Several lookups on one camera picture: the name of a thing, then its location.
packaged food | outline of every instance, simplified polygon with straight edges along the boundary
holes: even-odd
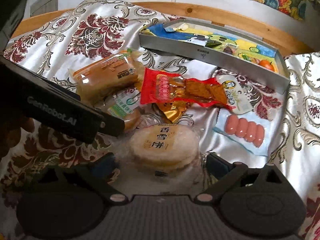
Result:
[[[103,112],[124,120],[124,131],[135,129],[141,119],[140,92],[135,87],[129,87],[114,93],[95,105]]]
[[[235,115],[226,109],[220,109],[213,130],[239,143],[255,155],[268,156],[273,134],[271,122],[261,119],[253,111]]]
[[[228,105],[234,114],[244,114],[253,109],[235,76],[221,75],[215,78],[222,85],[228,99]]]
[[[255,147],[259,148],[264,139],[264,127],[245,118],[238,118],[235,114],[227,118],[224,131],[229,135],[236,135],[244,138],[247,142],[252,142]]]
[[[75,71],[72,76],[81,101],[94,105],[115,90],[137,82],[144,72],[143,64],[137,60],[139,55],[140,52],[127,49]]]
[[[155,171],[180,169],[199,157],[199,137],[187,125],[156,124],[138,129],[129,145],[136,161]]]
[[[184,78],[196,78],[199,80],[208,79],[212,76],[217,66],[205,63],[200,60],[190,60],[180,64],[185,66],[187,71],[183,74]],[[171,103],[156,103],[158,108],[172,122],[176,123],[180,117],[193,105],[192,102],[173,101]]]
[[[146,69],[141,90],[141,104],[173,101],[230,109],[224,89],[215,78],[203,81],[195,78],[184,79],[179,74]]]

red snack bag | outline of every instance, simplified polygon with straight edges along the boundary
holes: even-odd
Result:
[[[215,78],[198,80],[184,79],[179,74],[146,68],[141,90],[141,104],[185,101],[202,107],[216,105],[230,109],[222,85]]]

satin bedspread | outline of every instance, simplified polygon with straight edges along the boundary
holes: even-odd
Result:
[[[255,114],[270,121],[273,136],[270,138],[268,157],[253,155],[237,143],[213,132],[219,111],[216,108],[201,108],[195,104],[178,123],[204,129],[200,138],[203,158],[210,152],[216,152],[231,163],[241,161],[249,167],[260,168],[266,162],[275,163],[307,205],[308,214],[300,234],[306,239],[319,240],[320,53],[286,57],[291,83],[288,93],[280,95],[244,76],[217,69],[216,66],[198,68],[196,61],[140,47],[138,33],[142,28],[177,18],[120,0],[85,0],[74,11],[68,11],[38,30],[11,40],[4,56],[71,91],[75,91],[76,86],[70,71],[127,47],[144,52],[140,60],[151,69],[201,80],[224,73],[236,76]],[[155,122],[161,122],[159,110],[154,106],[148,107],[147,111]],[[34,133],[22,131],[20,143],[9,152],[0,153],[0,239],[24,237],[15,216],[20,197],[16,189],[30,181],[33,174],[52,164],[70,167],[94,162],[115,145],[119,147],[119,140],[101,134],[97,135],[92,145],[87,145],[39,122],[36,122]],[[155,181],[148,177],[149,174],[144,176],[134,169],[130,172],[120,169],[114,171],[110,182],[129,195],[162,192],[195,195],[214,181],[203,171],[200,162],[194,166],[200,169],[192,168],[193,172],[197,170],[201,175],[192,179],[188,178],[192,174],[188,170],[175,179]]]

hand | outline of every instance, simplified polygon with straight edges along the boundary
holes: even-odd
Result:
[[[4,106],[0,106],[0,160],[20,142],[21,128],[27,132],[35,130],[32,118],[25,117],[19,109],[3,103]]]

door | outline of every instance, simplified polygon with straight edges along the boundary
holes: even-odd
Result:
[[[30,7],[30,17],[58,10],[58,0],[38,0]]]

